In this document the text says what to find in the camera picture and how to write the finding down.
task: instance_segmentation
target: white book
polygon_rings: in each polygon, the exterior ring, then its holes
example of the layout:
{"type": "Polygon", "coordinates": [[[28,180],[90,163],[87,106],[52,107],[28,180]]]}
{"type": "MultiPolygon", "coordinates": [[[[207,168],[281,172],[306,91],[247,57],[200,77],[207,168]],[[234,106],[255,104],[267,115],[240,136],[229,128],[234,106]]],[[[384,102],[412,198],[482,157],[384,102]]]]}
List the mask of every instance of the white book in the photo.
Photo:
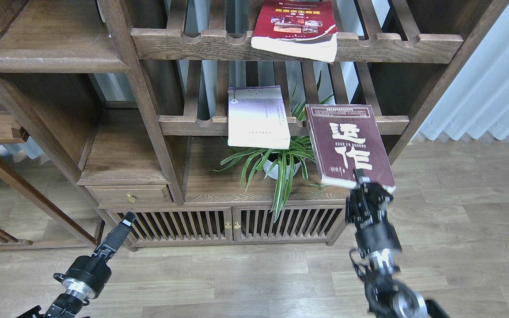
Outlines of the white book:
{"type": "Polygon", "coordinates": [[[231,87],[228,145],[288,149],[290,134],[280,86],[231,87]]]}

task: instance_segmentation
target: brass knob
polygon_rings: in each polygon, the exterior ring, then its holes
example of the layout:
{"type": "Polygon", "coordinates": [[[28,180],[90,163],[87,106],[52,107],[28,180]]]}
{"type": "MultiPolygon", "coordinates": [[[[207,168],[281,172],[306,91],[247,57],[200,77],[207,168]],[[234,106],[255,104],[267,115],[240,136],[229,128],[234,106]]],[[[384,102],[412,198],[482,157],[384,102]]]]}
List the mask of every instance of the brass knob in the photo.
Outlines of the brass knob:
{"type": "Polygon", "coordinates": [[[133,196],[133,193],[127,193],[127,202],[135,203],[137,198],[133,196]]]}

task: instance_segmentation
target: drawer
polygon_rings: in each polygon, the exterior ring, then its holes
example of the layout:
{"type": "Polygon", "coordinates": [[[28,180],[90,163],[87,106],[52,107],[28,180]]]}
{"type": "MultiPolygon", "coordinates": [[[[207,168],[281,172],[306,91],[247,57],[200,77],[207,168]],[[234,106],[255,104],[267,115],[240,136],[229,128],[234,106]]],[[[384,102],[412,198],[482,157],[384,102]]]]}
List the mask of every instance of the drawer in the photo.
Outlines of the drawer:
{"type": "Polygon", "coordinates": [[[166,185],[87,185],[86,189],[100,209],[157,207],[171,201],[166,185]]]}

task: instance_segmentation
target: book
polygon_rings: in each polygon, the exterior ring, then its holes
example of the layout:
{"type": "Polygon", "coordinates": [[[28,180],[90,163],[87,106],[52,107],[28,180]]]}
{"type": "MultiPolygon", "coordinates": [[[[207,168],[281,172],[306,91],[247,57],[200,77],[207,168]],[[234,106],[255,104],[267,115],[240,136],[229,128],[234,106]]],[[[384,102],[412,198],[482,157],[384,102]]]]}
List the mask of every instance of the book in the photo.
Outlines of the book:
{"type": "Polygon", "coordinates": [[[329,1],[264,0],[251,46],[333,63],[337,55],[337,32],[329,1]]]}
{"type": "Polygon", "coordinates": [[[228,145],[289,148],[289,127],[279,85],[230,87],[228,95],[228,145]]]}
{"type": "Polygon", "coordinates": [[[392,168],[370,105],[319,105],[305,108],[321,183],[354,189],[353,169],[393,193],[392,168]]]}

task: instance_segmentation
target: spider plant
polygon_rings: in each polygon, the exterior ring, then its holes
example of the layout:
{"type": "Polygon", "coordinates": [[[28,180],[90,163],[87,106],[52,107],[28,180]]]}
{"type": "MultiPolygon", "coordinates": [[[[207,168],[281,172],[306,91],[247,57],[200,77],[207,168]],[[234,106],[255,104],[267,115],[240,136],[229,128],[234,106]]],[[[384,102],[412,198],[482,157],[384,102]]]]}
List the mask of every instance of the spider plant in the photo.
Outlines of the spider plant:
{"type": "MultiPolygon", "coordinates": [[[[317,89],[321,83],[321,73],[319,73],[319,80],[317,81],[317,89]]],[[[294,87],[292,94],[295,93],[297,85],[294,87]]],[[[327,103],[333,99],[333,94],[325,97],[320,103],[327,103]]],[[[304,102],[295,103],[292,109],[292,116],[296,117],[299,121],[305,121],[305,105],[304,102]]],[[[264,178],[268,177],[269,172],[277,167],[278,174],[276,180],[276,187],[274,189],[274,201],[270,213],[276,212],[274,221],[278,220],[281,211],[284,209],[285,204],[288,201],[290,191],[292,189],[293,175],[295,171],[295,165],[301,163],[301,175],[303,179],[309,179],[308,167],[306,165],[306,159],[315,163],[315,155],[313,154],[313,148],[311,147],[311,141],[309,136],[293,136],[290,138],[290,144],[288,149],[268,149],[258,147],[248,148],[237,148],[232,147],[236,153],[223,159],[220,165],[224,166],[220,170],[213,170],[217,172],[225,171],[242,161],[245,160],[243,170],[241,173],[240,187],[245,185],[245,192],[249,189],[249,185],[252,181],[253,176],[262,171],[264,163],[267,159],[272,160],[272,164],[264,178]]]]}

